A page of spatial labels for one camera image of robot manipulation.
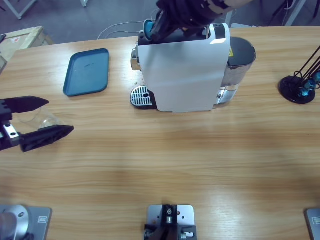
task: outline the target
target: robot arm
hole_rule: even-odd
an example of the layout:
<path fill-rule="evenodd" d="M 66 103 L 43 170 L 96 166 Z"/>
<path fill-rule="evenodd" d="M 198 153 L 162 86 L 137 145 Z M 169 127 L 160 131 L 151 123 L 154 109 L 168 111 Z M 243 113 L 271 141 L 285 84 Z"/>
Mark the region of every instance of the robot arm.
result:
<path fill-rule="evenodd" d="M 182 29 L 190 37 L 212 24 L 219 16 L 240 8 L 253 0 L 158 0 L 160 9 L 155 23 L 145 24 L 149 41 L 160 41 Z"/>

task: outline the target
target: metal chair leg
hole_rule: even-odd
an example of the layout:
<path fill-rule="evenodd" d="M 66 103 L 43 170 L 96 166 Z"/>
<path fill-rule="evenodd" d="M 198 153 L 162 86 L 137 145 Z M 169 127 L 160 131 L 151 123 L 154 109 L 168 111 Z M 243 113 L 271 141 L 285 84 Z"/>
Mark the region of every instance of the metal chair leg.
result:
<path fill-rule="evenodd" d="M 320 0 L 318 0 L 318 1 L 316 2 L 315 12 L 314 12 L 314 15 L 313 15 L 313 18 L 314 18 L 314 19 L 318 16 L 319 7 L 320 7 Z"/>

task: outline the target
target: gray floor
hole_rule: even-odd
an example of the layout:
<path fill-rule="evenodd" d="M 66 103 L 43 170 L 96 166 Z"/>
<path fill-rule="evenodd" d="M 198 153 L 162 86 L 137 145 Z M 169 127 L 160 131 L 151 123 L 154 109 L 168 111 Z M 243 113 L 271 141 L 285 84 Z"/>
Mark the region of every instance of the gray floor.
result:
<path fill-rule="evenodd" d="M 21 10 L 29 0 L 10 0 Z M 18 20 L 0 0 L 0 34 L 21 29 L 43 26 L 57 44 L 97 39 L 100 32 L 107 27 L 124 22 L 136 22 L 149 19 L 156 7 L 157 0 L 89 0 L 87 7 L 82 7 L 79 0 L 38 0 L 35 5 Z M 232 23 L 267 26 L 273 12 L 282 0 L 255 0 L 234 13 Z M 293 25 L 320 26 L 320 13 L 316 19 L 313 14 L 316 0 L 308 0 Z M 271 26 L 281 26 L 285 11 L 274 19 Z M 104 33 L 105 38 L 114 31 L 137 32 L 142 23 L 126 24 L 114 27 Z M 134 36 L 135 33 L 115 33 L 109 38 Z"/>

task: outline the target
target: cable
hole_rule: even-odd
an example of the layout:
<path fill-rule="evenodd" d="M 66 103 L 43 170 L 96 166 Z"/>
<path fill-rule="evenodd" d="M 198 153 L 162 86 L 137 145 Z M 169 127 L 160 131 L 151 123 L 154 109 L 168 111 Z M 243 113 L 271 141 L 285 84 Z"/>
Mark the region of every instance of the cable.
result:
<path fill-rule="evenodd" d="M 237 15 L 237 12 L 238 12 L 238 10 L 237 9 L 235 9 L 234 10 L 234 15 L 233 16 L 231 16 L 231 19 L 233 19 L 236 15 Z"/>
<path fill-rule="evenodd" d="M 104 34 L 105 31 L 109 30 L 110 28 L 113 28 L 115 26 L 120 26 L 120 25 L 124 25 L 124 24 L 139 24 L 139 23 L 144 23 L 145 21 L 128 21 L 128 22 L 122 22 L 122 23 L 118 23 L 118 24 L 114 24 L 112 26 L 107 27 L 105 30 L 103 30 L 100 35 L 98 36 L 97 40 L 100 39 L 101 35 Z"/>
<path fill-rule="evenodd" d="M 140 32 L 139 31 L 113 31 L 113 32 L 109 33 L 104 39 L 107 39 L 110 35 L 115 34 L 115 33 L 138 34 Z"/>
<path fill-rule="evenodd" d="M 287 8 L 287 9 L 289 8 L 289 1 L 288 1 L 288 0 L 286 0 L 286 8 Z M 283 18 L 283 21 L 282 21 L 282 25 L 281 25 L 281 26 L 283 26 L 283 25 L 285 24 L 285 20 L 286 20 L 286 18 L 287 18 L 287 16 L 288 16 L 288 11 L 289 11 L 289 10 L 286 10 L 286 13 L 285 13 L 285 16 L 284 16 L 284 18 Z"/>
<path fill-rule="evenodd" d="M 159 11 L 159 9 L 153 10 L 153 11 L 151 12 L 151 14 L 150 14 L 152 21 L 154 21 L 154 19 L 153 19 L 153 14 L 154 14 L 154 12 L 156 12 L 156 11 Z M 115 27 L 115 26 L 120 26 L 120 25 L 124 25 L 124 24 L 139 24 L 139 23 L 144 23 L 144 22 L 145 22 L 145 20 L 143 20 L 143 21 L 128 21 L 128 22 L 122 22 L 122 23 L 114 24 L 114 25 L 112 25 L 112 26 L 107 27 L 105 30 L 103 30 L 103 31 L 99 34 L 97 40 L 100 39 L 101 35 L 104 34 L 104 32 L 108 31 L 110 28 L 113 28 L 113 27 Z M 110 33 L 109 35 L 114 34 L 114 33 L 137 33 L 137 32 L 114 31 L 114 32 Z"/>
<path fill-rule="evenodd" d="M 285 8 L 284 10 L 290 10 L 294 7 L 294 5 L 296 4 L 297 0 L 293 0 L 291 7 Z"/>
<path fill-rule="evenodd" d="M 152 16 L 152 15 L 153 15 L 153 14 L 154 14 L 154 12 L 156 12 L 156 11 L 159 11 L 159 9 L 155 9 L 155 10 L 153 10 L 153 11 L 151 12 L 151 14 L 150 14 L 150 15 L 151 15 L 151 20 L 152 20 L 152 21 L 154 21 L 154 19 L 153 19 L 153 16 Z"/>

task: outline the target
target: metal mounting plate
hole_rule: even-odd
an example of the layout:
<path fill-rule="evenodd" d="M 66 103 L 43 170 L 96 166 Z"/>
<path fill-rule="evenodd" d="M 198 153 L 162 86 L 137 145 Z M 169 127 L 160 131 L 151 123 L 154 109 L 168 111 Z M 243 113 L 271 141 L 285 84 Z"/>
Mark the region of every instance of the metal mounting plate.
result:
<path fill-rule="evenodd" d="M 191 205 L 178 205 L 178 225 L 195 226 L 195 210 Z M 162 205 L 150 205 L 147 213 L 146 224 L 160 226 Z"/>
<path fill-rule="evenodd" d="M 0 205 L 0 214 L 12 208 L 13 205 Z M 26 206 L 29 215 L 28 233 L 34 235 L 33 240 L 45 240 L 52 215 L 51 208 Z"/>

